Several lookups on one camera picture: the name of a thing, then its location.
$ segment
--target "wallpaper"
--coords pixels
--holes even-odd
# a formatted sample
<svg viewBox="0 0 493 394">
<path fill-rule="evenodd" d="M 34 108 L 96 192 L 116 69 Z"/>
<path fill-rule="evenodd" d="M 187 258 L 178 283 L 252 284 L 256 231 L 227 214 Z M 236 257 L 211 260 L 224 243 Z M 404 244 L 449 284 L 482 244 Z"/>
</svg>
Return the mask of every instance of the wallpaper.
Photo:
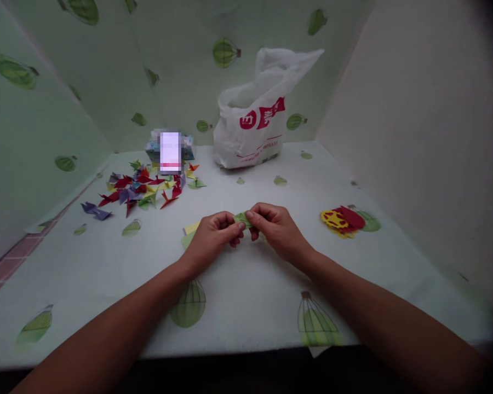
<svg viewBox="0 0 493 394">
<path fill-rule="evenodd" d="M 311 140 L 369 0 L 3 0 L 116 152 L 154 128 L 212 144 L 217 97 L 262 47 L 325 54 L 286 98 L 287 141 Z"/>
</svg>

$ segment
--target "white tablecloth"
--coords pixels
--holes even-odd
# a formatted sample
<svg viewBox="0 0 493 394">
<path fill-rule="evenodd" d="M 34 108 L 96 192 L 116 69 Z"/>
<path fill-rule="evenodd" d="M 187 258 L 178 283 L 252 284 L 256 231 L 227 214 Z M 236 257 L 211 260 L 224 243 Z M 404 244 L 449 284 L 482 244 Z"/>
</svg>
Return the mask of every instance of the white tablecloth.
<svg viewBox="0 0 493 394">
<path fill-rule="evenodd" d="M 301 158 L 300 152 L 313 155 Z M 226 171 L 211 158 L 212 147 L 198 147 L 196 175 L 208 185 L 185 187 L 179 200 L 165 209 L 133 208 L 128 219 L 118 202 L 104 222 L 83 212 L 79 202 L 98 204 L 107 194 L 109 174 L 131 174 L 128 162 L 149 163 L 144 152 L 113 156 L 104 178 L 93 183 L 75 202 L 0 290 L 0 369 L 31 366 L 98 313 L 176 261 L 183 253 L 182 228 L 201 217 L 228 210 L 239 213 L 258 201 L 288 208 L 314 248 L 350 271 L 418 306 L 470 343 L 493 340 L 493 321 L 469 303 L 375 206 L 363 190 L 351 186 L 333 157 L 317 142 L 286 143 L 280 157 L 257 167 Z M 273 183 L 276 176 L 286 187 Z M 241 176 L 244 184 L 237 184 Z M 158 198 L 158 208 L 162 198 Z M 359 232 L 341 239 L 319 220 L 320 211 L 355 204 L 382 224 L 375 233 Z M 122 229 L 134 218 L 142 229 L 131 239 Z M 73 231 L 86 223 L 87 231 Z M 263 241 L 245 237 L 230 247 L 199 281 L 206 305 L 190 328 L 176 326 L 166 315 L 143 357 L 208 355 L 302 346 L 297 316 L 301 292 L 312 293 L 340 330 L 345 345 L 358 343 L 343 319 L 328 306 L 309 281 L 282 262 Z M 54 304 L 53 323 L 45 336 L 26 352 L 15 339 L 38 311 Z"/>
</svg>

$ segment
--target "red paper crane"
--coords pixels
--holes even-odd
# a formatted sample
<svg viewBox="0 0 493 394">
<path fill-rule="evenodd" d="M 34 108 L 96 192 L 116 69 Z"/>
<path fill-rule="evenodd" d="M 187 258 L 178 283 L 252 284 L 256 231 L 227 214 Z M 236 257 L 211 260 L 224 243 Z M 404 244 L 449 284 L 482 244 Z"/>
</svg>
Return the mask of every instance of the red paper crane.
<svg viewBox="0 0 493 394">
<path fill-rule="evenodd" d="M 174 197 L 174 198 L 168 199 L 168 197 L 166 197 L 166 192 L 163 192 L 163 197 L 166 200 L 166 202 L 163 204 L 163 206 L 161 207 L 161 209 L 164 208 L 164 207 L 166 207 L 166 205 L 168 205 L 172 201 L 177 200 L 177 198 L 178 198 L 178 197 Z"/>
</svg>

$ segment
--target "white plastic bag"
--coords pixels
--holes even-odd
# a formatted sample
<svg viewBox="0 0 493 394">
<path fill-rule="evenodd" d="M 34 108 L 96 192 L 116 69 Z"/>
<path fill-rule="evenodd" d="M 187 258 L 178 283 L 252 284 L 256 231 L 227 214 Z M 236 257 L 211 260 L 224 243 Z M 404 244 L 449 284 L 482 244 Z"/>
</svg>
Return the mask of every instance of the white plastic bag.
<svg viewBox="0 0 493 394">
<path fill-rule="evenodd" d="M 224 168 L 264 163 L 283 146 L 285 96 L 323 53 L 262 48 L 254 81 L 223 91 L 221 118 L 214 130 L 214 160 Z"/>
</svg>

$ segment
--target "yellow paper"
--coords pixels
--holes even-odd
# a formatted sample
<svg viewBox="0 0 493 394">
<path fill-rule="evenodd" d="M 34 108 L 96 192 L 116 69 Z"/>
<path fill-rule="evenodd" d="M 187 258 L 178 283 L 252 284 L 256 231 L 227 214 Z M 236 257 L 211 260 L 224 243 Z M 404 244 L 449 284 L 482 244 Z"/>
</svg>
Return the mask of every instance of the yellow paper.
<svg viewBox="0 0 493 394">
<path fill-rule="evenodd" d="M 196 176 L 193 174 L 193 171 L 192 170 L 186 170 L 186 177 L 187 178 L 192 178 L 192 179 L 195 179 Z"/>
<path fill-rule="evenodd" d="M 155 194 L 159 188 L 152 188 L 149 185 L 146 185 L 146 194 L 144 195 L 144 198 L 151 196 L 152 194 Z"/>
<path fill-rule="evenodd" d="M 199 227 L 199 223 L 200 222 L 197 222 L 197 223 L 194 223 L 194 224 L 190 224 L 189 226 L 186 226 L 184 228 L 184 231 L 185 231 L 186 235 L 188 235 L 188 234 L 193 233 L 194 231 L 196 231 L 197 228 Z"/>
<path fill-rule="evenodd" d="M 117 191 L 117 189 L 110 182 L 106 182 L 106 186 L 108 186 L 108 192 L 110 193 L 115 193 Z"/>
</svg>

